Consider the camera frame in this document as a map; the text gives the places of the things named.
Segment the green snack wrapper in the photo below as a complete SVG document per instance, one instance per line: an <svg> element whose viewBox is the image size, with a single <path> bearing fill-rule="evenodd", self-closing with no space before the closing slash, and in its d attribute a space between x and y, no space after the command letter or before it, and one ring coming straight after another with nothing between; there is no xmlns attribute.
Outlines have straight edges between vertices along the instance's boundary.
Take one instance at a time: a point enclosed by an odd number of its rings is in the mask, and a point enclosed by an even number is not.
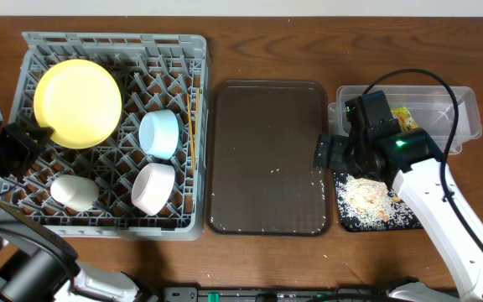
<svg viewBox="0 0 483 302"><path fill-rule="evenodd" d="M406 132L418 128L410 111L406 107L392 109L392 114L398 119L401 129Z"/></svg>

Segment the rice and food scraps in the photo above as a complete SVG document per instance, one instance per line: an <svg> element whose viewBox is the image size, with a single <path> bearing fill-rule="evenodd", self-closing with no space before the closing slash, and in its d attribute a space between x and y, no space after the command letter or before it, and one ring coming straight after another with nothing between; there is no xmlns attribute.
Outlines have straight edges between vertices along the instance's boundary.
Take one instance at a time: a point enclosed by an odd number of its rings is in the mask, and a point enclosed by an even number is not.
<svg viewBox="0 0 483 302"><path fill-rule="evenodd" d="M405 204L382 182L346 175L336 185L340 216L362 227L382 225L406 210Z"/></svg>

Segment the white cup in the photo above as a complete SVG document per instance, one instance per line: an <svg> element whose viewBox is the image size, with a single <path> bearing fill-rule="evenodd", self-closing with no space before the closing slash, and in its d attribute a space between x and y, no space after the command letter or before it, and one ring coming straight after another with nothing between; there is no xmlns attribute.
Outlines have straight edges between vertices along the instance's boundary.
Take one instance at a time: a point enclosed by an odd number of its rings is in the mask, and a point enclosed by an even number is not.
<svg viewBox="0 0 483 302"><path fill-rule="evenodd" d="M93 180L65 174L53 181L50 194L73 211L88 211L99 197L99 188Z"/></svg>

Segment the yellow plate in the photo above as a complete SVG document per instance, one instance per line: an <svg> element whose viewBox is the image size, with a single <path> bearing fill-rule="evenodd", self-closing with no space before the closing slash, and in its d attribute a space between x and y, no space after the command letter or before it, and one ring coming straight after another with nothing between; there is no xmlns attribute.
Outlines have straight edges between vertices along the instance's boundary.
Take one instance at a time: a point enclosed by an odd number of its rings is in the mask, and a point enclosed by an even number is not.
<svg viewBox="0 0 483 302"><path fill-rule="evenodd" d="M116 129L122 96L113 76L89 60L66 60L44 73L34 92L34 117L65 148L94 147Z"/></svg>

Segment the pink bowl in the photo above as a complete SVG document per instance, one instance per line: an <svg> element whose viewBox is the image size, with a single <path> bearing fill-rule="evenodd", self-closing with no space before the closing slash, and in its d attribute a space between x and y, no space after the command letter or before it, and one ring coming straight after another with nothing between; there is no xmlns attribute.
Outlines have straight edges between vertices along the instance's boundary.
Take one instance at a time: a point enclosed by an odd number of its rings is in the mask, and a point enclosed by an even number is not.
<svg viewBox="0 0 483 302"><path fill-rule="evenodd" d="M131 202L149 216L158 214L167 203L174 187L175 171L167 164L150 163L135 179Z"/></svg>

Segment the light blue bowl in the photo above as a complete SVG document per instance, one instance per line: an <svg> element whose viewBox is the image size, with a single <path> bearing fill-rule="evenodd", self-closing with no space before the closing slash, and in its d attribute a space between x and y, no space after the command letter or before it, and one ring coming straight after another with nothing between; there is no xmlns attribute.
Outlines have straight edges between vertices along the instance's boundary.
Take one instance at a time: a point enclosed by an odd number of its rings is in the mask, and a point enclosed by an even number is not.
<svg viewBox="0 0 483 302"><path fill-rule="evenodd" d="M158 159L170 159L179 140L179 123L170 110L148 112L138 129L138 141L146 155Z"/></svg>

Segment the wooden chopstick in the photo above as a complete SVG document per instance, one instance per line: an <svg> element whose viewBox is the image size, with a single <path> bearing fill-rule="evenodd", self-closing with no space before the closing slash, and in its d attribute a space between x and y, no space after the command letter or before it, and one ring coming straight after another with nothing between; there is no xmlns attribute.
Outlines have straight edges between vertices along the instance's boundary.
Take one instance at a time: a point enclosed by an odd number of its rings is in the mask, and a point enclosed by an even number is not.
<svg viewBox="0 0 483 302"><path fill-rule="evenodd" d="M191 166L192 171L195 174L196 160L195 160L195 142L194 142L194 130L193 130L193 120L191 111L191 98L190 94L186 94L186 111L188 114L188 125L189 125L189 140L190 140L190 153L191 153Z"/></svg>
<svg viewBox="0 0 483 302"><path fill-rule="evenodd" d="M200 88L197 88L195 98L195 140L198 143L199 132L199 120L200 120Z"/></svg>

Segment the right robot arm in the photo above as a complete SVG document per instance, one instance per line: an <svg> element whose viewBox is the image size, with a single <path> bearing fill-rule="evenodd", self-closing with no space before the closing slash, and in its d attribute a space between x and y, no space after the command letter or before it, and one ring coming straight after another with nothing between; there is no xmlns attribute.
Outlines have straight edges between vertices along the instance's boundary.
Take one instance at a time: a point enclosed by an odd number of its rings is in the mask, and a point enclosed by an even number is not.
<svg viewBox="0 0 483 302"><path fill-rule="evenodd" d="M321 135L314 167L385 183L421 222L460 300L483 301L483 224L438 145L422 128L403 131L383 91L357 96L345 107L349 135Z"/></svg>

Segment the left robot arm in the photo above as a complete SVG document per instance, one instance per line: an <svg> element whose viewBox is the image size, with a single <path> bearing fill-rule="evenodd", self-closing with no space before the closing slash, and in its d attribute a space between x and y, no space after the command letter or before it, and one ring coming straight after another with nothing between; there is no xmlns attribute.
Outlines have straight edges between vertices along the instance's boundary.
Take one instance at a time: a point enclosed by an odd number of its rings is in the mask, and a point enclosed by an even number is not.
<svg viewBox="0 0 483 302"><path fill-rule="evenodd" d="M3 124L0 178L21 178L52 134L51 128ZM62 237L0 200L0 301L161 301L164 296L126 273L80 263Z"/></svg>

